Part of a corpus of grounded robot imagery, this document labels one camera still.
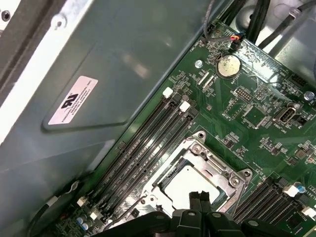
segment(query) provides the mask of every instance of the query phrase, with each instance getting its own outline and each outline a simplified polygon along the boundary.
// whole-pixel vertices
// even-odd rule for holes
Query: ram slot
[[[255,216],[257,211],[260,211],[263,206],[263,204],[266,201],[269,201],[270,198],[274,198],[273,190],[269,190],[267,193],[262,194],[253,205],[247,209],[243,214],[239,215],[235,218],[236,223],[241,223],[246,218],[251,218],[252,216]]]
[[[152,124],[152,122],[157,118],[157,116],[160,114],[160,112],[163,110],[163,108],[166,106],[169,99],[163,99],[160,101],[158,106],[155,108],[155,110],[151,113],[151,115],[143,122],[141,127],[137,130],[136,134],[133,136],[133,138],[124,145],[124,147],[120,150],[120,152],[117,154],[117,158],[114,160],[114,162],[110,165],[109,170],[113,170],[119,163],[120,158],[122,155],[129,150],[132,150],[133,147],[137,145],[139,142],[140,137],[144,134],[144,132],[148,129],[148,126]],[[108,178],[109,174],[106,172],[98,182],[97,186],[95,187],[95,190],[98,190],[102,187],[104,184],[104,181]]]
[[[157,164],[157,162],[162,158],[162,156],[174,145],[177,139],[181,136],[181,134],[187,129],[191,121],[197,116],[198,112],[195,109],[191,110],[191,114],[185,118],[185,123],[182,124],[177,131],[172,135],[171,139],[164,143],[164,146],[155,154],[155,158],[147,164],[144,170],[151,170]],[[124,191],[124,194],[119,195],[119,199],[117,199],[110,207],[104,209],[104,213],[112,214],[115,209],[130,195],[130,193],[137,187],[137,185],[146,177],[146,173],[143,171],[141,175],[137,177],[137,179],[133,182],[133,185]]]
[[[161,127],[164,125],[166,120],[174,112],[174,109],[176,107],[177,107],[176,102],[174,101],[169,102],[169,107],[166,109],[166,111],[164,111],[161,118],[158,119],[157,123],[153,125],[149,133],[144,137],[144,139],[142,139],[142,141],[139,142],[138,145],[132,151],[128,151],[123,154],[122,158],[119,161],[119,164],[122,164],[122,165],[118,165],[116,166],[116,169],[110,170],[108,172],[109,174],[112,174],[112,176],[108,175],[108,177],[104,181],[102,188],[96,190],[96,193],[93,196],[94,202],[98,202],[104,196],[104,193],[106,192],[106,190],[108,190],[113,184],[115,183],[119,184],[118,180],[119,180],[119,177],[122,175],[121,170],[126,170],[130,166],[130,164],[135,162],[135,159],[137,157],[135,156],[135,154],[138,154],[143,149],[145,149],[147,143],[161,129]]]
[[[111,187],[111,191],[107,193],[107,198],[103,199],[102,202],[99,204],[100,206],[103,206],[104,204],[108,203],[111,198],[115,198],[118,195],[119,189],[122,188],[122,186],[125,186],[128,183],[128,181],[133,178],[133,176],[137,173],[138,168],[141,167],[143,163],[147,161],[147,156],[151,155],[154,152],[154,150],[164,140],[165,134],[179,122],[180,118],[181,116],[179,114],[176,114],[176,116],[170,118],[169,125],[163,129],[164,131],[155,139],[153,144],[151,144],[150,148],[147,148],[145,152],[141,154],[141,157],[139,158],[137,164],[135,164],[131,169],[128,170],[128,172],[122,175],[122,181],[115,182],[115,185]]]
[[[285,216],[289,213],[292,213],[296,209],[296,205],[294,203],[290,203],[276,218],[274,218],[270,224],[277,225]]]
[[[267,203],[267,207],[266,209],[262,210],[260,213],[258,213],[258,219],[262,219],[267,213],[271,212],[274,207],[276,206],[276,204],[282,199],[283,197],[282,196],[278,196],[278,199],[275,200],[271,200],[270,202]]]
[[[237,208],[234,220],[240,219],[249,210],[251,210],[261,199],[264,198],[271,190],[271,179],[267,179],[264,183],[259,185]]]
[[[281,198],[275,205],[274,208],[266,212],[261,220],[270,223],[276,218],[287,206],[289,205],[288,200]]]

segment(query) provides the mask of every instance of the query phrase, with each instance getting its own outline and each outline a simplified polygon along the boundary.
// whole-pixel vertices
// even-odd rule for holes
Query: mounting hole
[[[249,171],[245,171],[243,174],[244,174],[246,177],[249,177],[249,176],[250,176],[250,172],[249,172]]]
[[[1,13],[1,18],[2,18],[2,21],[8,21],[8,20],[10,20],[10,18],[11,18],[11,14],[10,14],[10,12],[9,11],[3,11],[2,13]]]

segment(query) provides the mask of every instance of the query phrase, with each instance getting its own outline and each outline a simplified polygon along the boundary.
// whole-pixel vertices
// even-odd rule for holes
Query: wire
[[[221,17],[219,18],[220,21],[225,21],[226,18],[231,14],[231,12],[233,11],[233,9],[236,7],[236,3],[238,3],[239,0],[235,0],[232,2],[232,4],[230,4],[230,6],[226,9],[226,11],[223,13],[223,15],[221,15]]]
[[[39,221],[41,216],[49,209],[49,207],[51,207],[61,196],[65,195],[65,194],[69,194],[74,190],[80,191],[80,189],[82,188],[82,186],[84,184],[84,181],[88,177],[90,177],[92,174],[93,174],[93,172],[87,173],[87,174],[84,174],[83,176],[79,177],[76,181],[72,180],[67,185],[65,185],[64,188],[57,195],[53,196],[44,206],[42,206],[40,208],[40,210],[35,214],[35,216],[31,220],[30,224],[28,225],[27,231],[26,231],[26,233],[27,233],[26,236],[32,237],[32,231],[33,231],[34,226]]]
[[[246,38],[255,43],[262,29],[269,9],[270,0],[258,0],[256,8],[252,14],[249,27],[246,31]]]
[[[206,38],[206,40],[208,42],[222,42],[222,41],[226,41],[226,40],[231,40],[231,37],[230,36],[227,36],[227,37],[218,37],[218,38],[211,38],[211,36],[209,35],[209,33],[207,32],[207,26],[208,26],[208,20],[209,20],[209,17],[211,15],[211,12],[212,12],[212,8],[213,8],[213,5],[215,3],[215,0],[211,0],[208,8],[207,8],[207,11],[206,11],[206,14],[205,14],[205,18],[204,18],[204,22],[203,22],[203,32],[204,32],[204,36]]]
[[[232,12],[230,13],[230,15],[225,21],[225,24],[228,26],[231,25],[231,23],[233,22],[237,14],[240,12],[242,7],[246,4],[247,0],[235,0],[235,2],[236,3],[235,3],[234,8],[232,9]]]
[[[303,4],[301,6],[299,6],[297,9],[299,9],[300,11],[305,11],[313,6],[316,5],[316,0],[308,2],[306,4]],[[265,48],[268,44],[270,44],[276,37],[278,37],[291,23],[292,21],[294,21],[294,17],[289,15],[287,16],[282,22],[281,24],[276,28],[275,31],[272,32],[271,35],[269,35],[265,40],[263,40],[260,44],[259,44],[259,48],[263,49]]]
[[[41,216],[49,209],[49,205],[45,204],[37,213],[36,215],[33,217],[33,219],[31,220],[27,231],[26,231],[26,236],[27,237],[32,237],[32,230],[35,226],[35,224],[39,221],[39,219],[41,218]]]

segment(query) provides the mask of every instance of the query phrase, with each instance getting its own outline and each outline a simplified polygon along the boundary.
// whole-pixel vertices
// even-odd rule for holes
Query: white label
[[[97,83],[96,79],[80,76],[48,125],[70,123]]]

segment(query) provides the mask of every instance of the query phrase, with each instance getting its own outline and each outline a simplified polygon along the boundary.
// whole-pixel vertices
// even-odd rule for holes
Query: cable connector
[[[245,37],[245,32],[240,32],[238,34],[231,36],[231,40],[233,42],[232,42],[228,52],[233,53],[233,52],[237,51],[241,42],[243,41],[244,37]]]

